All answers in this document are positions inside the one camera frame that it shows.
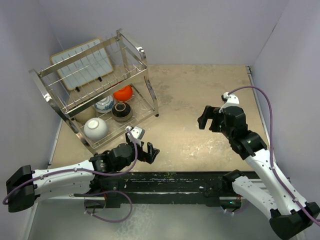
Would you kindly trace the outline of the brown rimmed beige bowl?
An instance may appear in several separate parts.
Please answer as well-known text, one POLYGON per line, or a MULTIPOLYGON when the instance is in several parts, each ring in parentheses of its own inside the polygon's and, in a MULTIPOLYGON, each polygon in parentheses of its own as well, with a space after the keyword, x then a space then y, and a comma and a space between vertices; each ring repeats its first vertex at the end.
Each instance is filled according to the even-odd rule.
POLYGON ((128 103, 118 102, 112 107, 111 115, 115 121, 123 123, 132 118, 133 110, 128 103))

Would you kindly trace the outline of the white bowl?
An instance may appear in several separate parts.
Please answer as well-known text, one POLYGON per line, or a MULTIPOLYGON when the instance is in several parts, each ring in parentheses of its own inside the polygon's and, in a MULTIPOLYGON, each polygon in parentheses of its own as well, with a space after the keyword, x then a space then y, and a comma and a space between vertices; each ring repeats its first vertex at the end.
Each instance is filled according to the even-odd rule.
POLYGON ((104 120, 94 117, 85 123, 83 131, 90 140, 98 141, 107 136, 108 125, 104 120))

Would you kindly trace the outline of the blue floral ceramic bowl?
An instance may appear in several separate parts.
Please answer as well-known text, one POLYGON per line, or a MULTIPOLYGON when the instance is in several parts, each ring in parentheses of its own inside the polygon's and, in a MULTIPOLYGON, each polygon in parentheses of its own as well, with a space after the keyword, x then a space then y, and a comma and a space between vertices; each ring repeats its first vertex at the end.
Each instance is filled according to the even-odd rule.
POLYGON ((109 113, 115 105, 115 99, 112 95, 109 95, 102 100, 94 104, 94 108, 98 113, 105 114, 109 113))

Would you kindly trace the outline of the orange plastic bowl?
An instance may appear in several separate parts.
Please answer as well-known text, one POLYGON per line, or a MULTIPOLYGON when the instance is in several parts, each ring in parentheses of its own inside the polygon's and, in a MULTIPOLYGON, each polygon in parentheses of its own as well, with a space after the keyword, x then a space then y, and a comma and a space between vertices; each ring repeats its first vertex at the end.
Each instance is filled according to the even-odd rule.
POLYGON ((128 101, 133 95, 133 89, 130 85, 127 85, 120 90, 113 93, 113 97, 120 102, 128 101))

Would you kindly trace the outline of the olive beige bowl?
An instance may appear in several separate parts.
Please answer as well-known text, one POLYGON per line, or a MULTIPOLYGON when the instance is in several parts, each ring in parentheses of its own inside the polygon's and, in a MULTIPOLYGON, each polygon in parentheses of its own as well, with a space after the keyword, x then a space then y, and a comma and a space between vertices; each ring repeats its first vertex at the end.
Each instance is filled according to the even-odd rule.
POLYGON ((84 109, 74 116, 75 120, 84 125, 88 120, 96 117, 96 109, 92 106, 84 109))

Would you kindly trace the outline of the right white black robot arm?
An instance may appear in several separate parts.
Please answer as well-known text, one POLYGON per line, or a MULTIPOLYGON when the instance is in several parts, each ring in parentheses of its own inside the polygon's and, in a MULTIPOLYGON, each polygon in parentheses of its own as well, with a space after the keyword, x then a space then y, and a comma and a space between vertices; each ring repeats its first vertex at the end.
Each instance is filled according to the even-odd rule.
POLYGON ((223 134, 232 150, 254 169, 266 187, 262 190, 254 186, 241 171, 234 170, 223 177, 223 192, 245 197, 267 217, 272 230, 282 240, 289 240, 310 227, 320 207, 299 194, 271 161, 266 143, 258 133, 248 129, 244 110, 238 106, 220 109, 207 105, 197 119, 199 129, 203 130, 208 120, 212 121, 209 130, 223 134))

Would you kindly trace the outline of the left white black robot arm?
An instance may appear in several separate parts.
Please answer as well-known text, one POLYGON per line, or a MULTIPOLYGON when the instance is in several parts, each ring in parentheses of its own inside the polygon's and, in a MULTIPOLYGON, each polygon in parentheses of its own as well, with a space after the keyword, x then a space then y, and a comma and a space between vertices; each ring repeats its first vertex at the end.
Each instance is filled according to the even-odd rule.
POLYGON ((131 137, 129 133, 125 138, 125 143, 73 165, 37 170, 30 165, 20 167, 6 181, 7 195, 3 205, 8 207, 10 213, 17 213, 31 208, 36 202, 71 192, 88 192, 91 196, 98 196, 103 191, 103 184, 94 179, 95 176, 124 175, 125 167, 131 170, 137 161, 152 164, 160 153, 150 142, 147 142, 147 151, 144 151, 143 141, 131 137))

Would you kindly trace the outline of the white framed board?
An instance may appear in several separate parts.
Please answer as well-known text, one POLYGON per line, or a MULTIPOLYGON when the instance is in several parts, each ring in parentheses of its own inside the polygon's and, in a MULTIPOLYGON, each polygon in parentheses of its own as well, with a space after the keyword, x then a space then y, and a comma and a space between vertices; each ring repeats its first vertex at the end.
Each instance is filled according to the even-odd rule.
MULTIPOLYGON (((91 41, 87 41, 83 44, 52 55, 50 57, 50 61, 52 64, 57 64, 69 57, 95 47, 101 42, 102 40, 100 38, 95 38, 91 41)), ((74 60, 72 63, 59 68, 57 73, 60 79, 62 79, 65 87, 71 91, 94 81, 99 77, 110 74, 113 71, 114 68, 106 49, 101 48, 98 50, 90 50, 90 52, 81 59, 74 60)))

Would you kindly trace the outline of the aluminium extrusion rail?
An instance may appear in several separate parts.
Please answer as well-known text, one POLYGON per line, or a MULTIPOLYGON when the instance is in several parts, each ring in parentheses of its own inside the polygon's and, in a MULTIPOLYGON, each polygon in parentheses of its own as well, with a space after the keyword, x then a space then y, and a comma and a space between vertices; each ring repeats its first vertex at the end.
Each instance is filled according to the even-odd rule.
MULTIPOLYGON (((92 193, 87 193, 89 191, 89 186, 84 185, 83 183, 76 183, 71 185, 64 185, 62 187, 56 187, 53 189, 47 189, 46 191, 42 191, 44 188, 37 188, 35 190, 35 202, 40 202, 46 199, 50 198, 56 198, 61 196, 67 196, 67 195, 73 195, 76 196, 76 194, 80 194, 80 196, 93 196, 92 193)), ((257 200, 273 200, 274 195, 271 195, 269 191, 265 191, 264 189, 261 189, 258 185, 251 183, 251 182, 245 182, 241 183, 240 185, 233 186, 233 191, 241 195, 242 197, 245 197, 250 202, 253 202, 253 199, 257 200)))

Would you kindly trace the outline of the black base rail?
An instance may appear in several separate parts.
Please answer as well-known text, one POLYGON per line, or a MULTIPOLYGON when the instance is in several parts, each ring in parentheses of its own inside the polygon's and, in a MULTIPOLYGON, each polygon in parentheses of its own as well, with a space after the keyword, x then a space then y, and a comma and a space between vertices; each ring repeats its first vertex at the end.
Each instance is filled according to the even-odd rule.
POLYGON ((240 209, 243 197, 225 182, 225 171, 130 172, 121 176, 95 176, 84 193, 103 197, 106 208, 127 203, 150 205, 205 205, 240 209))

